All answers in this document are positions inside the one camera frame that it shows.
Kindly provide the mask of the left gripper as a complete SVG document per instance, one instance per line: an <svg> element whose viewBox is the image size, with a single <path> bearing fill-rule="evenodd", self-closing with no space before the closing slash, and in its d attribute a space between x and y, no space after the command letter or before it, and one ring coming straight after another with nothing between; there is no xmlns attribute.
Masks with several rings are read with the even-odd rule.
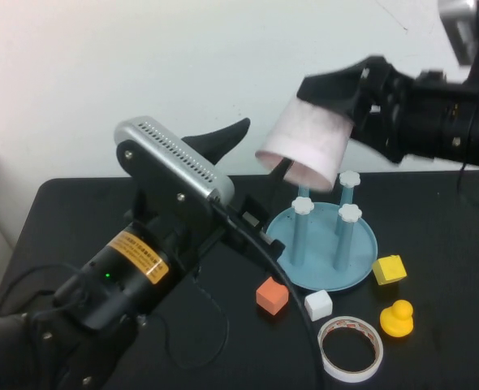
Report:
<svg viewBox="0 0 479 390"><path fill-rule="evenodd" d="M247 135L251 120L244 118L220 130L198 136L185 136L182 141L203 158L216 165ZM272 203L279 184L292 166L283 158L269 174L268 203ZM269 238L264 231L269 212L255 197L245 196L240 208L209 204L191 206L189 211L176 215L178 207L162 206L150 196L138 193L129 210L130 227L139 238L159 249L180 274L192 271L201 259L217 244L222 243L236 253L263 266L272 275L282 274L277 260L285 245Z"/></svg>

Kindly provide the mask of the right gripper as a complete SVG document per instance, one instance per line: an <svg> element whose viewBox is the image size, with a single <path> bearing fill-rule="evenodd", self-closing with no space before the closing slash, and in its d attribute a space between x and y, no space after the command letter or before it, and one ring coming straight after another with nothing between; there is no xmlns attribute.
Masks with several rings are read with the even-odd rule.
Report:
<svg viewBox="0 0 479 390"><path fill-rule="evenodd" d="M399 121L412 78L398 72L383 57L364 60L330 73L306 76L296 96L357 124L351 139L401 163Z"/></svg>

